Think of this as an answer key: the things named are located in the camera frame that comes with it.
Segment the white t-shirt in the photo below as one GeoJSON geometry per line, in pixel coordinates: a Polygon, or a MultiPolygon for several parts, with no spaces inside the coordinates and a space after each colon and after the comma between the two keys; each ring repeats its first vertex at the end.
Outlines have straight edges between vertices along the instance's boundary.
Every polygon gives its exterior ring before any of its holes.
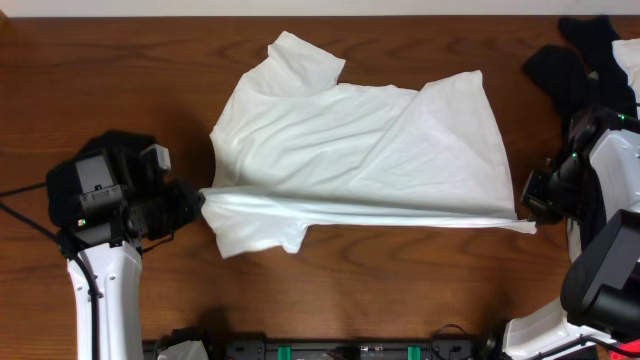
{"type": "Polygon", "coordinates": [[[283,32],[210,138],[203,216],[220,254],[297,252],[314,225],[532,234],[480,71],[418,90],[340,81],[343,59],[283,32]]]}

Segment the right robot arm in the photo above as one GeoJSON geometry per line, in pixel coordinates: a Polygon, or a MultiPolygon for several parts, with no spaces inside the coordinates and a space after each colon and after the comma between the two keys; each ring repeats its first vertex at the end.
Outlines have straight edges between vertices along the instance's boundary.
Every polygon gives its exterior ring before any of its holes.
{"type": "Polygon", "coordinates": [[[565,222],[571,266],[558,299],[488,339],[493,359],[561,359],[592,346],[636,359],[639,338],[639,121],[593,105],[521,197],[539,225],[565,222]]]}

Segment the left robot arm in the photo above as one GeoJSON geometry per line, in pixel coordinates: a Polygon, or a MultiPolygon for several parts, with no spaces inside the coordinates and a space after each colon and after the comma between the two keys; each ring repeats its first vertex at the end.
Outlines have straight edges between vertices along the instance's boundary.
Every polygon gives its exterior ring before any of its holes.
{"type": "Polygon", "coordinates": [[[141,359],[139,289],[146,240],[172,240],[201,214],[203,196],[183,179],[165,181],[169,152],[102,148],[46,176],[49,216],[76,301],[81,359],[141,359]]]}

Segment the folded black garment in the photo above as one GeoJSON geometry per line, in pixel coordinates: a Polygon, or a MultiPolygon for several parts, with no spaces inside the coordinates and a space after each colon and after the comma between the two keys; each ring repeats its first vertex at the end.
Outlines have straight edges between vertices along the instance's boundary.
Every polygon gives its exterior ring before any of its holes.
{"type": "Polygon", "coordinates": [[[117,185],[127,196],[153,191],[162,173],[143,152],[155,143],[151,135],[118,130],[91,138],[46,174],[51,222],[57,227],[74,224],[84,214],[82,199],[96,191],[117,185]]]}

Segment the dark navy garment pile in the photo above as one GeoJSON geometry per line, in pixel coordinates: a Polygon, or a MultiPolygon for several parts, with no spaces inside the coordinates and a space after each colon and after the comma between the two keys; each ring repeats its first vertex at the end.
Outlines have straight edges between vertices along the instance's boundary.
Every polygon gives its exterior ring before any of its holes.
{"type": "Polygon", "coordinates": [[[562,137],[568,138],[572,116],[593,104],[635,117],[635,93],[614,58],[612,43],[620,36],[609,17],[563,17],[558,29],[571,46],[541,47],[522,71],[551,98],[562,118],[562,137]]]}

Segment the white garment under pile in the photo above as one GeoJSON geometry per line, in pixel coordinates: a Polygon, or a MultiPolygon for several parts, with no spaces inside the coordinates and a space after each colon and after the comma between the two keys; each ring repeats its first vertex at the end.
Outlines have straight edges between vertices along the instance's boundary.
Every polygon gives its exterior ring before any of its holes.
{"type": "Polygon", "coordinates": [[[629,86],[635,94],[635,102],[638,103],[640,82],[640,39],[613,41],[612,50],[617,64],[627,75],[629,86]]]}

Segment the pink trimmed knit item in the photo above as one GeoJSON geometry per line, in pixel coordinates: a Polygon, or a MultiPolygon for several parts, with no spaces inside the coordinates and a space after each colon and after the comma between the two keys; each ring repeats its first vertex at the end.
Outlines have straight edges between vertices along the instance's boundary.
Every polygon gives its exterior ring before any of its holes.
{"type": "Polygon", "coordinates": [[[632,360],[639,358],[640,340],[635,340],[625,344],[617,344],[616,347],[618,351],[607,351],[611,360],[632,360]]]}

